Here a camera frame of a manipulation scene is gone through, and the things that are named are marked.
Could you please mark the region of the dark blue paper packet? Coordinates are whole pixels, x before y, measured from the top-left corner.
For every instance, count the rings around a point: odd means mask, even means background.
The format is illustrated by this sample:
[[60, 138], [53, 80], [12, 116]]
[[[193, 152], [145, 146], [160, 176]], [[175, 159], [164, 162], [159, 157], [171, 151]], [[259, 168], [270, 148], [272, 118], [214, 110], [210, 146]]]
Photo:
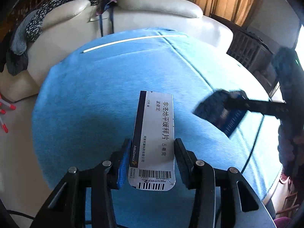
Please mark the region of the dark blue paper packet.
[[200, 102], [193, 114], [217, 127], [227, 137], [231, 137], [247, 111], [226, 108], [225, 103], [228, 98], [246, 99], [247, 95], [243, 90], [232, 92], [217, 90]]

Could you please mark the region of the white medicine box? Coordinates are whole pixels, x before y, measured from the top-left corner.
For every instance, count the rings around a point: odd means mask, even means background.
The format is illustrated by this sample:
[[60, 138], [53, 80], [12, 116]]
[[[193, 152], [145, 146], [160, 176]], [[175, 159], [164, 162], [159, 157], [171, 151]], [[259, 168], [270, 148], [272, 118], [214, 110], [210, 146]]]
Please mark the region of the white medicine box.
[[135, 189], [162, 192], [176, 183], [171, 94], [140, 92], [128, 182]]

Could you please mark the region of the grey wooden crib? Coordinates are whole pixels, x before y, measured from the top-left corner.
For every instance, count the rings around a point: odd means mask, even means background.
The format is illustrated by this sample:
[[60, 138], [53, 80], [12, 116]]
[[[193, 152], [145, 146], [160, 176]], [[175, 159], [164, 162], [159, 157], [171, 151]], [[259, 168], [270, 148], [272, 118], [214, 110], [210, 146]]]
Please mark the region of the grey wooden crib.
[[230, 29], [233, 32], [233, 39], [227, 54], [251, 73], [266, 70], [273, 58], [268, 46], [259, 37], [239, 26], [232, 26]]

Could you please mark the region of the blue round tablecloth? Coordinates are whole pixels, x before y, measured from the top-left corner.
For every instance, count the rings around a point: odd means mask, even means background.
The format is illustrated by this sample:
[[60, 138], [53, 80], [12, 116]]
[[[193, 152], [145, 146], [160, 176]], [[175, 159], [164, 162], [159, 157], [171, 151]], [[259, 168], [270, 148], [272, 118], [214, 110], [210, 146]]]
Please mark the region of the blue round tablecloth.
[[52, 188], [32, 227], [274, 227], [279, 121], [228, 110], [269, 101], [215, 47], [169, 29], [93, 40], [52, 67], [32, 113]]

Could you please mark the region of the red white toy stand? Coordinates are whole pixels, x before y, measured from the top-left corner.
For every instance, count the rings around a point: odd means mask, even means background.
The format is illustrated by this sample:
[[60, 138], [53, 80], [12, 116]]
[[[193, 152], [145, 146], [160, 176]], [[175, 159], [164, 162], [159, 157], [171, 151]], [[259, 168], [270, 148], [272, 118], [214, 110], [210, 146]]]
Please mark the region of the red white toy stand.
[[3, 131], [5, 133], [8, 133], [8, 128], [6, 126], [6, 124], [4, 123], [2, 116], [5, 115], [7, 113], [7, 109], [9, 110], [15, 110], [16, 106], [7, 102], [6, 100], [4, 100], [1, 96], [0, 98], [0, 103], [1, 103], [1, 117], [0, 117], [0, 122], [1, 122], [1, 128], [3, 129]]

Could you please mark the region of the white thin stick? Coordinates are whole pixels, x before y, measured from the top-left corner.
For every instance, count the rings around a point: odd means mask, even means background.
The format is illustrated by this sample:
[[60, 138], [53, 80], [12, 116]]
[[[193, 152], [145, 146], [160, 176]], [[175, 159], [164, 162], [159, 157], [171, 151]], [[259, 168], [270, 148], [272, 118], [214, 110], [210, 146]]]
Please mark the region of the white thin stick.
[[98, 45], [95, 47], [91, 47], [89, 49], [85, 49], [84, 51], [82, 51], [82, 53], [87, 53], [90, 51], [94, 51], [100, 48], [104, 48], [107, 46], [112, 46], [112, 45], [116, 45], [116, 44], [121, 44], [121, 43], [127, 43], [127, 42], [132, 42], [132, 41], [139, 41], [139, 40], [145, 40], [145, 39], [157, 39], [157, 38], [187, 38], [186, 35], [155, 35], [155, 36], [141, 36], [141, 37], [136, 37], [136, 38], [129, 38], [129, 39], [124, 39], [124, 40], [118, 40], [118, 41], [114, 41], [114, 42], [110, 42], [110, 43], [106, 43], [106, 44], [102, 44], [102, 45]]

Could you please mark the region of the black garment on sofa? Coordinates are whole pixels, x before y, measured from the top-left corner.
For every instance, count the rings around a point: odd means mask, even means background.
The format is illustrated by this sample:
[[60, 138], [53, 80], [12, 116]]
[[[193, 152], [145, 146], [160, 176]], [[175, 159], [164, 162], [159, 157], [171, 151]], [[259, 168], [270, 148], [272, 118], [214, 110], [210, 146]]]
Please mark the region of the black garment on sofa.
[[27, 70], [28, 53], [27, 50], [20, 56], [15, 55], [10, 50], [10, 42], [16, 28], [8, 32], [1, 42], [1, 73], [4, 67], [7, 67], [8, 73], [12, 76], [18, 75], [20, 72]]

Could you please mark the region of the grey blue garment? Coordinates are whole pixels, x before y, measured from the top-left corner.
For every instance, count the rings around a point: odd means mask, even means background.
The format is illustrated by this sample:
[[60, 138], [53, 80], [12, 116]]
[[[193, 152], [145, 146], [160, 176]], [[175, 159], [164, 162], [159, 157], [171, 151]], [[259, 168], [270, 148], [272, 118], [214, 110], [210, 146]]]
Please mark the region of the grey blue garment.
[[33, 16], [37, 13], [37, 10], [32, 11], [27, 15], [26, 18], [17, 26], [16, 30], [13, 33], [10, 42], [10, 50], [15, 55], [22, 55], [27, 49], [27, 40], [26, 40], [26, 27], [30, 23]]

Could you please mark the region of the cream leather sofa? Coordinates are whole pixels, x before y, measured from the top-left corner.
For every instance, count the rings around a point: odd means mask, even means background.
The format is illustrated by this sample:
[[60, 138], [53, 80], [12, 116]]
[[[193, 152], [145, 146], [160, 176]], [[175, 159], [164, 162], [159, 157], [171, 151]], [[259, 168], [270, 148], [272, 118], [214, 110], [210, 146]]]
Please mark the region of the cream leather sofa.
[[[16, 102], [39, 92], [49, 69], [84, 44], [101, 37], [97, 7], [87, 0], [68, 2], [46, 15], [42, 33], [29, 44], [28, 67], [16, 76], [1, 73], [1, 95]], [[232, 31], [205, 16], [187, 0], [118, 0], [113, 14], [114, 33], [161, 27], [183, 32], [227, 52]]]

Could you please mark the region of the black white dotted garment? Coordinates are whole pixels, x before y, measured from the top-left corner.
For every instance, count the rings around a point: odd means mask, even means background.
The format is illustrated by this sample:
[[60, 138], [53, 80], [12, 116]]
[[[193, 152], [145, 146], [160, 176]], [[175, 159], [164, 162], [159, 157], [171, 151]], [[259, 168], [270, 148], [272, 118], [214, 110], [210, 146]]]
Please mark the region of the black white dotted garment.
[[[30, 20], [30, 22], [26, 27], [25, 35], [27, 41], [33, 43], [37, 40], [39, 35], [42, 33], [43, 20], [49, 12], [71, 1], [75, 1], [75, 0], [50, 0], [49, 2], [43, 4], [35, 13], [35, 15], [32, 17], [32, 19]], [[91, 3], [91, 5], [97, 5], [96, 0], [88, 0], [88, 1]]]

